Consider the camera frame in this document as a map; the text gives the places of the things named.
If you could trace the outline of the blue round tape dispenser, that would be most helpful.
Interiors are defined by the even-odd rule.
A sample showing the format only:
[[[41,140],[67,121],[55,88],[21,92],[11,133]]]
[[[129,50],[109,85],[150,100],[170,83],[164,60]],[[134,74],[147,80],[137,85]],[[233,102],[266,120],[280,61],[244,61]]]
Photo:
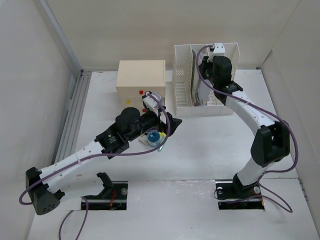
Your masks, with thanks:
[[[147,134],[147,143],[150,147],[155,148],[156,146],[158,146],[161,143],[162,137],[160,135],[160,133],[156,130],[151,130],[148,134]]]

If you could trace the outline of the cream drawer cabinet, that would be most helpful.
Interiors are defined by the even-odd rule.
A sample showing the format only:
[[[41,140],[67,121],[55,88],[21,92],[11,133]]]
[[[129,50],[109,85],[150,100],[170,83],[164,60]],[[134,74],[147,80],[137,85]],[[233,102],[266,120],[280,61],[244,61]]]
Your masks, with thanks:
[[[134,107],[144,114],[142,96],[151,91],[166,96],[165,60],[120,60],[116,90],[124,108]]]

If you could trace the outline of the yellow cap black highlighter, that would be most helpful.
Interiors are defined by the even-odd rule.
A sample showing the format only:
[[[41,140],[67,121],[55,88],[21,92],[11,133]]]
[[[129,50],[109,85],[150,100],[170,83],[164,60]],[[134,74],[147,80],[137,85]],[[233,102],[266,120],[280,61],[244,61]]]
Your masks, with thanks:
[[[160,136],[161,136],[162,138],[165,138],[165,137],[166,137],[166,134],[165,134],[164,132],[160,132],[159,134],[160,134]]]

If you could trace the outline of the Canon guide booklet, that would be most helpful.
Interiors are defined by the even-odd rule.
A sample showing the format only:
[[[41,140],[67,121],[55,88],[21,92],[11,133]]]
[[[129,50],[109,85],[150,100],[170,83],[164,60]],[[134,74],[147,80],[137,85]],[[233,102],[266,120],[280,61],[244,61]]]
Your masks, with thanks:
[[[201,64],[205,54],[200,53],[197,57],[198,50],[192,49],[192,74],[190,81],[190,95],[192,104],[197,106],[206,106],[209,101],[211,89],[199,78],[197,66],[202,69]]]

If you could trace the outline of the beige eraser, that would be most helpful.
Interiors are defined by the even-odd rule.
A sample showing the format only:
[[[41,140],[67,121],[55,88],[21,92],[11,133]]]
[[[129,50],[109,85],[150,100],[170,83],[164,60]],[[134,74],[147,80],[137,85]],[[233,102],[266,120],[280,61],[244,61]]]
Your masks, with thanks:
[[[141,142],[142,144],[144,144],[145,146],[148,145],[148,142],[144,139],[139,139],[139,142]]]

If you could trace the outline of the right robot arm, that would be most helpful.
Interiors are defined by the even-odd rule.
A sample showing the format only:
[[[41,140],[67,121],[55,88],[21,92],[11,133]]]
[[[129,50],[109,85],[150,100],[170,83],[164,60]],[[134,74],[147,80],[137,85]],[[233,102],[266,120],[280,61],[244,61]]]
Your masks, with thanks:
[[[214,88],[215,97],[236,113],[254,135],[250,159],[230,183],[218,184],[219,200],[245,199],[253,195],[259,177],[290,152],[290,133],[286,126],[265,115],[249,103],[243,88],[232,80],[232,63],[226,56],[204,56],[199,65],[201,77]]]

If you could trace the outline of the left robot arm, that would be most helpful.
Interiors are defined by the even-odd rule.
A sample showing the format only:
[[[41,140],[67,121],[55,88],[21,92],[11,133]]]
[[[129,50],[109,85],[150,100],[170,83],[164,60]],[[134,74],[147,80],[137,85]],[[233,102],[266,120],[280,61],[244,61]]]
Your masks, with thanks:
[[[28,169],[25,187],[35,213],[45,215],[60,203],[78,197],[111,199],[115,186],[110,177],[99,170],[93,179],[87,180],[85,175],[89,167],[115,156],[124,156],[130,142],[152,129],[170,137],[183,121],[170,113],[167,116],[168,121],[163,122],[152,111],[140,114],[138,109],[127,107],[107,130],[81,150],[48,167]]]

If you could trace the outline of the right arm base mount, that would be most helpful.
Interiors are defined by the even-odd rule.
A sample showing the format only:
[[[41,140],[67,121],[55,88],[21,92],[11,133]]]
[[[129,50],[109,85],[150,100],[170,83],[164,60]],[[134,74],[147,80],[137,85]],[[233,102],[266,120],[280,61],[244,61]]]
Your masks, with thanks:
[[[249,186],[238,187],[232,179],[215,181],[215,198],[219,210],[264,210],[260,195],[261,189],[256,182]]]

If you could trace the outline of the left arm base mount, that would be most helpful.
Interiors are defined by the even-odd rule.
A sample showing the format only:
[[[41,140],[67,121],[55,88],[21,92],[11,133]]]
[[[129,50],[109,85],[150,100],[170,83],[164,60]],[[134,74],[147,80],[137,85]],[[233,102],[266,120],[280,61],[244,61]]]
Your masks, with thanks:
[[[129,183],[127,181],[112,181],[105,172],[99,172],[102,190],[97,194],[86,195],[81,201],[81,210],[91,211],[125,211]]]

